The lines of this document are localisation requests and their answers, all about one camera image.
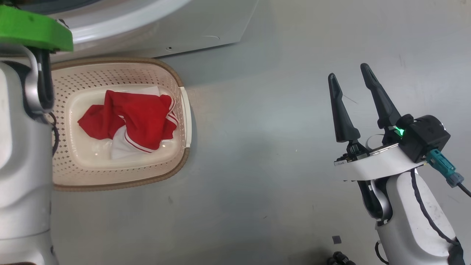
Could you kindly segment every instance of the green block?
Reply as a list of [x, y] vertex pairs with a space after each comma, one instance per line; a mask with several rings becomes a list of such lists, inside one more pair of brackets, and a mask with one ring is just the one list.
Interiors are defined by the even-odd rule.
[[0, 5], [0, 42], [73, 51], [72, 33], [56, 20]]

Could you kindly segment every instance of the cable connector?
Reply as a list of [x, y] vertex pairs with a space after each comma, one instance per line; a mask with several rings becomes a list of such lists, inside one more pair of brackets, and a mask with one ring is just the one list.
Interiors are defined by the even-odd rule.
[[438, 149], [428, 152], [425, 160], [445, 177], [450, 187], [463, 182], [463, 176], [455, 172], [456, 167]]

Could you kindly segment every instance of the beige plastic basket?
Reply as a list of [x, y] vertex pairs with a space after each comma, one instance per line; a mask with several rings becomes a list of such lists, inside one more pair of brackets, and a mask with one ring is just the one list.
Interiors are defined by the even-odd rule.
[[[191, 144], [188, 96], [176, 72], [147, 58], [94, 58], [52, 66], [56, 93], [53, 109], [60, 143], [53, 158], [56, 190], [114, 190], [170, 178], [185, 164]], [[173, 140], [152, 154], [110, 159], [112, 140], [90, 138], [77, 121], [92, 104], [102, 104], [106, 90], [130, 91], [158, 86], [172, 96], [179, 124]]]

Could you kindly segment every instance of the black cable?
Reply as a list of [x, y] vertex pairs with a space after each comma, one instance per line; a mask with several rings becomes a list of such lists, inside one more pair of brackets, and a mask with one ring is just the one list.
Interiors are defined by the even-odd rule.
[[422, 197], [420, 196], [419, 188], [417, 187], [417, 180], [415, 179], [415, 170], [411, 170], [411, 178], [412, 178], [412, 188], [414, 189], [414, 194], [415, 198], [417, 199], [417, 202], [420, 205], [420, 210], [422, 211], [423, 215], [429, 221], [430, 226], [439, 234], [439, 236], [443, 239], [445, 239], [448, 243], [459, 246], [460, 243], [454, 240], [451, 240], [449, 237], [447, 237], [438, 227], [437, 225], [433, 222], [432, 218], [430, 217], [429, 213], [427, 212], [427, 209], [425, 209], [425, 205], [423, 204]]
[[471, 191], [469, 191], [466, 187], [464, 187], [463, 184], [458, 183], [457, 186], [460, 187], [460, 189], [464, 191], [464, 193], [466, 193], [469, 197], [471, 197]]
[[389, 262], [387, 262], [384, 258], [381, 257], [379, 245], [380, 245], [380, 243], [376, 242], [376, 245], [374, 246], [374, 251], [376, 252], [376, 256], [378, 257], [378, 259], [381, 260], [381, 262], [383, 262], [384, 264], [389, 265]]
[[54, 146], [52, 147], [52, 156], [54, 156], [59, 146], [59, 130], [56, 127], [56, 124], [57, 124], [56, 116], [54, 116], [52, 112], [49, 112], [49, 115], [54, 120], [54, 123], [52, 124], [52, 131], [54, 132]]

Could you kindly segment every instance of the green light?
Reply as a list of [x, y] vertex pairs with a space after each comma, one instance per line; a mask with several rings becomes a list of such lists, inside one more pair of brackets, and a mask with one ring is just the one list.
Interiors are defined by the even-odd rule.
[[400, 137], [404, 136], [404, 131], [403, 129], [399, 128], [399, 127], [396, 127], [396, 132], [397, 134], [399, 134]]

